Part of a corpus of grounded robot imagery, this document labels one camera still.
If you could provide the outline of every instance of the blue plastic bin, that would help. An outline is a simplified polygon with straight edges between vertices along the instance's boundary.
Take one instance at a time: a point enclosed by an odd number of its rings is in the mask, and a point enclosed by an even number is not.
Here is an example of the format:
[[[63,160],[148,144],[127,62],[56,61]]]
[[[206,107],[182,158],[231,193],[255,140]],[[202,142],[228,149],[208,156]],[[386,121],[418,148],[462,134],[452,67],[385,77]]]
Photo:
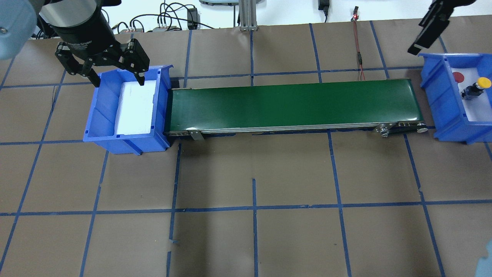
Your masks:
[[[492,121],[469,121],[451,68],[476,68],[492,79],[492,54],[420,54],[424,57],[422,84],[441,141],[492,142]],[[492,106],[492,89],[485,90]]]
[[[165,151],[170,145],[164,136],[168,90],[171,88],[169,69],[172,65],[150,67],[145,80],[157,80],[153,100],[152,125],[149,134],[115,134],[115,120],[121,87],[133,82],[132,73],[117,69],[99,74],[101,85],[94,90],[91,110],[84,133],[85,142],[94,142],[113,154]]]

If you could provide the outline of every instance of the light blue object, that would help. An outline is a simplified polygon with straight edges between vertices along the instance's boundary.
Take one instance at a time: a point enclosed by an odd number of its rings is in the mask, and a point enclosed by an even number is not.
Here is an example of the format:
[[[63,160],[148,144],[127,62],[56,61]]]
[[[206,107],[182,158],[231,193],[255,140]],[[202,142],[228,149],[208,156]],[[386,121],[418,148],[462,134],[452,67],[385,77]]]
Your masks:
[[[425,60],[421,87],[425,89],[431,106],[436,127],[434,137],[441,141],[465,141],[467,144],[478,141],[492,142],[492,121],[468,120],[458,84],[451,71],[451,68],[476,68],[480,77],[492,79],[492,54],[419,54],[419,56],[423,56]],[[485,92],[489,104],[492,105],[492,89]]]
[[[487,252],[489,256],[487,258],[480,258],[478,260],[477,272],[475,277],[491,277],[492,276],[492,241],[487,244]]]
[[[28,0],[0,0],[0,60],[19,54],[34,31],[36,17]]]
[[[145,80],[157,80],[153,100],[152,125],[149,134],[115,134],[115,121],[122,84],[135,81],[126,70],[112,70],[99,74],[101,85],[94,90],[91,109],[84,133],[85,142],[94,142],[113,154],[165,151],[169,146],[164,136],[168,90],[171,89],[169,69],[172,65],[150,67]]]

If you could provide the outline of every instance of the brown tile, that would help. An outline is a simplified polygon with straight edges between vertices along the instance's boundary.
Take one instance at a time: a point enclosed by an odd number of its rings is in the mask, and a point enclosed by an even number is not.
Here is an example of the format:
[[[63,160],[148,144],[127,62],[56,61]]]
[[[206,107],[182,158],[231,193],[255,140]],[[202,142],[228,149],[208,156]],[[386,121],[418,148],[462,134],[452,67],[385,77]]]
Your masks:
[[[110,154],[98,209],[171,208],[178,145],[142,156]]]
[[[359,81],[359,71],[325,72],[321,73],[323,83]],[[384,70],[365,70],[366,81],[386,80]]]
[[[407,53],[417,35],[422,30],[420,19],[399,19],[374,21],[379,45],[387,67],[412,67],[424,65],[424,58]],[[441,43],[436,40],[421,53],[443,53]]]
[[[353,276],[440,276],[421,206],[344,208]]]
[[[432,119],[432,111],[429,106],[429,101],[427,100],[427,94],[420,87],[422,83],[422,76],[420,75],[421,69],[398,69],[398,70],[390,70],[390,78],[398,79],[398,78],[409,78],[412,80],[413,90],[415,91],[415,96],[417,98],[417,102],[420,106],[420,111],[424,117],[425,123],[428,126],[434,125],[434,120]]]
[[[338,209],[258,211],[260,276],[347,276]]]
[[[193,30],[188,76],[250,72],[249,32],[241,32],[239,28]]]
[[[50,115],[53,87],[2,89],[0,141],[40,141]]]
[[[255,76],[255,86],[294,85],[319,83],[317,73]]]
[[[484,144],[438,141],[434,131],[408,135],[426,200],[491,199],[492,161]]]
[[[427,209],[446,276],[474,276],[478,259],[488,255],[492,205],[431,205]]]
[[[0,212],[16,212],[39,145],[0,146]]]
[[[254,275],[250,210],[177,213],[174,239],[169,276]]]
[[[144,33],[133,37],[142,44],[151,66],[173,65],[169,70],[171,77],[185,76],[189,31]]]
[[[327,134],[252,136],[258,205],[337,202]]]
[[[28,40],[15,57],[6,86],[58,84],[64,68],[55,57],[58,38]]]
[[[43,145],[22,211],[92,210],[104,154],[92,143]]]
[[[312,28],[321,70],[359,68],[352,22],[313,24]],[[357,31],[363,66],[383,67],[369,21],[358,22]]]
[[[208,88],[229,88],[229,87],[249,87],[251,85],[250,76],[228,77],[228,78],[203,78],[188,79],[186,87],[193,89]]]
[[[8,67],[10,65],[10,62],[12,60],[0,60],[0,84],[3,81],[3,78],[5,77],[5,74],[7,73]]]
[[[3,254],[15,216],[0,216],[0,253]]]
[[[442,33],[442,40],[449,53],[491,53],[492,45],[489,35],[481,35],[480,30],[490,29],[492,17],[458,16],[450,19],[451,23]]]
[[[332,139],[344,203],[420,201],[402,135],[335,132]]]
[[[115,35],[115,38],[120,43],[127,43],[130,40],[130,34]],[[84,62],[77,57],[75,57],[75,59],[78,60],[80,64],[83,64]],[[107,66],[107,67],[93,67],[93,69],[96,73],[101,73],[101,72],[115,70],[118,68]],[[83,82],[90,82],[90,81],[86,77],[82,77],[81,75],[70,75],[68,73],[65,74],[65,78],[63,79],[63,83],[83,83]]]
[[[82,139],[94,86],[62,86],[45,140]]]
[[[317,70],[308,24],[261,26],[253,44],[255,73]]]
[[[169,213],[101,214],[84,276],[166,276]]]
[[[183,141],[178,208],[250,206],[251,135]]]
[[[21,216],[2,277],[78,276],[90,215]]]

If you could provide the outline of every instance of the metal post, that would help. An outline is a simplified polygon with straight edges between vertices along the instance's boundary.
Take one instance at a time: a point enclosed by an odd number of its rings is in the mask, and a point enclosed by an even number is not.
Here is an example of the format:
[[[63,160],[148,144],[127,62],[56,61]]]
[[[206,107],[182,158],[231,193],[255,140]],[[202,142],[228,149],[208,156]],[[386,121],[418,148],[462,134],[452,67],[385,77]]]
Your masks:
[[[256,31],[256,0],[239,0],[239,15],[241,18],[241,31]]]

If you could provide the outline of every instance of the yellow bottle cap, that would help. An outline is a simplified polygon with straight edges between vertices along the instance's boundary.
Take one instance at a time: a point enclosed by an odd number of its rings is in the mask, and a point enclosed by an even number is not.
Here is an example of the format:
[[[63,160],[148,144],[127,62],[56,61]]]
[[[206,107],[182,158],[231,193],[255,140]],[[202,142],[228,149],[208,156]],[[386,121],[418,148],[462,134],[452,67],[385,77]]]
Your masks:
[[[480,77],[477,80],[477,85],[483,89],[488,89],[492,86],[492,82],[488,78]]]

